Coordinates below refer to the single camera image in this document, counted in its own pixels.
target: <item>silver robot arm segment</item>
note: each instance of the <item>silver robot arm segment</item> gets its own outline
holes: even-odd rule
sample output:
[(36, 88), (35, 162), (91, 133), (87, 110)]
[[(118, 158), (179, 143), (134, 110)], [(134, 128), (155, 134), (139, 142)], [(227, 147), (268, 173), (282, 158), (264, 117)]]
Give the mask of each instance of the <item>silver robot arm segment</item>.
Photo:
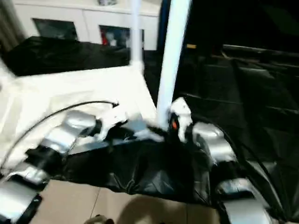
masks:
[(0, 179), (0, 224), (29, 223), (42, 201), (39, 192), (59, 173), (78, 138), (98, 135), (97, 139), (104, 140), (110, 128), (126, 120), (120, 106), (100, 119), (81, 111), (68, 112), (37, 148), (26, 152), (25, 161)]
[(181, 142), (191, 141), (198, 150), (203, 150), (213, 166), (216, 177), (216, 200), (226, 212), (224, 222), (229, 224), (271, 224), (265, 210), (269, 207), (260, 192), (240, 169), (236, 155), (226, 140), (223, 131), (211, 123), (193, 123), (191, 111), (183, 98), (171, 106), (171, 128), (177, 128)]

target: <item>beige floor tile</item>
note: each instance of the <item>beige floor tile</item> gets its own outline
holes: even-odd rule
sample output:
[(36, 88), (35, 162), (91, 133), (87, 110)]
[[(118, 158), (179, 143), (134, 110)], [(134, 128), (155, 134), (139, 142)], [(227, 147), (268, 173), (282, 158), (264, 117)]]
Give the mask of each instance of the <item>beige floor tile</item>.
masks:
[(117, 224), (186, 224), (186, 205), (149, 196), (101, 189), (93, 216), (101, 214)]
[(93, 210), (99, 188), (50, 181), (43, 202), (30, 224), (83, 224)]
[(201, 205), (187, 205), (188, 224), (219, 224), (218, 213), (216, 210)]

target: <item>black joint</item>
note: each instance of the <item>black joint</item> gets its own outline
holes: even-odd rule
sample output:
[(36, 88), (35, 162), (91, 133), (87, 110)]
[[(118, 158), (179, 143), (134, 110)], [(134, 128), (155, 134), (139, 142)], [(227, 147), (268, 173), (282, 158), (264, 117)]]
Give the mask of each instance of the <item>black joint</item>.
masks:
[(193, 142), (193, 128), (194, 128), (194, 124), (190, 124), (187, 128), (186, 128), (186, 132), (185, 132), (185, 138), (187, 139), (187, 141), (189, 142)]
[(27, 150), (26, 154), (28, 158), (25, 163), (42, 169), (49, 175), (55, 175), (63, 164), (62, 155), (48, 147), (38, 146), (36, 149)]
[(17, 221), (16, 224), (29, 224), (34, 215), (36, 214), (43, 198), (40, 195), (37, 195), (30, 205), (27, 207), (25, 212), (22, 214), (20, 219)]
[(95, 125), (94, 129), (92, 130), (92, 132), (89, 135), (94, 136), (95, 134), (99, 134), (101, 132), (101, 129), (102, 129), (101, 120), (96, 120), (96, 125)]

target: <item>black fabric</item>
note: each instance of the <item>black fabric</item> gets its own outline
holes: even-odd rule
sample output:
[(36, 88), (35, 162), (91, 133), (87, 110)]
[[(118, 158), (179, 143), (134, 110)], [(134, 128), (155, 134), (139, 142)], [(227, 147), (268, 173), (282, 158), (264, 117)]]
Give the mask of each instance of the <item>black fabric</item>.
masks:
[[(5, 56), (19, 76), (125, 65), (125, 49), (30, 38)], [(162, 56), (144, 52), (145, 79), (157, 101)], [(194, 120), (211, 121), (231, 141), (245, 174), (278, 219), (299, 222), (298, 68), (183, 54), (175, 98)], [(206, 155), (178, 141), (152, 141), (72, 155), (60, 179), (213, 206)]]

